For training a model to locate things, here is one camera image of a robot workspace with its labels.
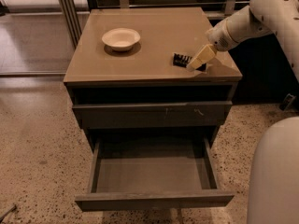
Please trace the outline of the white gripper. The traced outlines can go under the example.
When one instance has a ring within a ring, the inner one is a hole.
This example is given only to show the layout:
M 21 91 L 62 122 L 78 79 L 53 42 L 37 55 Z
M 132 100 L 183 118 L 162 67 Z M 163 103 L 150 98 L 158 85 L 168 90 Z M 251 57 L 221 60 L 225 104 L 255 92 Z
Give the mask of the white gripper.
M 230 33 L 230 25 L 231 20 L 226 18 L 206 31 L 206 37 L 210 44 L 201 47 L 192 57 L 186 66 L 188 71 L 192 72 L 212 60 L 217 51 L 228 51 L 239 45 Z

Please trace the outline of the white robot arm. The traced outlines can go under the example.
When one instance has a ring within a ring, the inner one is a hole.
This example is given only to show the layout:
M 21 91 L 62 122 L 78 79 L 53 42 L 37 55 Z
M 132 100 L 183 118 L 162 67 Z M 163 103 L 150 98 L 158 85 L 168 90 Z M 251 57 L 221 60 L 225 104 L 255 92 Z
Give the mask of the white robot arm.
M 275 35 L 299 80 L 298 0 L 249 0 L 248 6 L 206 31 L 208 43 L 187 62 L 187 69 L 192 72 L 210 62 L 218 52 L 268 34 Z

